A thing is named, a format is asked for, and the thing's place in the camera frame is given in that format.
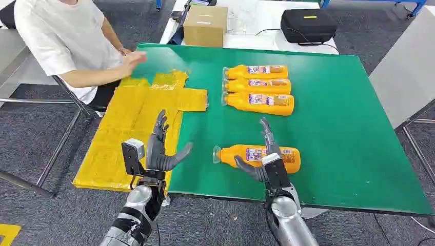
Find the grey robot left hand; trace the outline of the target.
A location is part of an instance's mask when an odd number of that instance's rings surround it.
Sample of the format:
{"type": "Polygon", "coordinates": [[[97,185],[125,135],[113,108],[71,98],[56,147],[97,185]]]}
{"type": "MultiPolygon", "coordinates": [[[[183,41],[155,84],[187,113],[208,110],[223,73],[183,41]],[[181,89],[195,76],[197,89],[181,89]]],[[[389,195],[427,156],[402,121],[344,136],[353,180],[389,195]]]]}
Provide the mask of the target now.
{"type": "Polygon", "coordinates": [[[171,171],[193,148],[193,143],[188,142],[180,151],[174,155],[167,155],[165,149],[166,133],[169,125],[166,124],[166,111],[162,109],[156,118],[152,133],[147,141],[146,148],[146,169],[158,171],[171,171]]]}

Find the person's right hand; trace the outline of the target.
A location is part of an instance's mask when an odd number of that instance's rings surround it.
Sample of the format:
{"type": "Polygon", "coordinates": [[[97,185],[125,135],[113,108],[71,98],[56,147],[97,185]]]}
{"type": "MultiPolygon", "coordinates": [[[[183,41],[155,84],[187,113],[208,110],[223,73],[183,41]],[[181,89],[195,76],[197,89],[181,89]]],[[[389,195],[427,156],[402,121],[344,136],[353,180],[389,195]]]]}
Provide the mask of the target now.
{"type": "Polygon", "coordinates": [[[146,60],[147,56],[144,51],[134,51],[127,54],[124,56],[122,64],[117,68],[119,78],[130,76],[137,65],[144,63],[146,60]]]}

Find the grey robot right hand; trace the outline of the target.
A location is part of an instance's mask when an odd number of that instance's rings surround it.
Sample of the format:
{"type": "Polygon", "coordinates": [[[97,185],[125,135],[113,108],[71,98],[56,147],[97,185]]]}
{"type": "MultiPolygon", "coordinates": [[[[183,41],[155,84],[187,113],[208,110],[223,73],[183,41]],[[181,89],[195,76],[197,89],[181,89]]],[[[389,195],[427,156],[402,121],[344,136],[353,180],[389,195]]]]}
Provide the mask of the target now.
{"type": "Polygon", "coordinates": [[[249,174],[254,180],[260,182],[272,182],[276,184],[285,183],[288,181],[286,170],[284,167],[283,156],[279,145],[275,142],[272,129],[270,128],[269,121],[262,117],[260,124],[263,127],[263,135],[266,146],[265,161],[261,160],[260,167],[254,167],[243,161],[243,159],[236,155],[234,160],[236,166],[242,171],[249,174]]]}

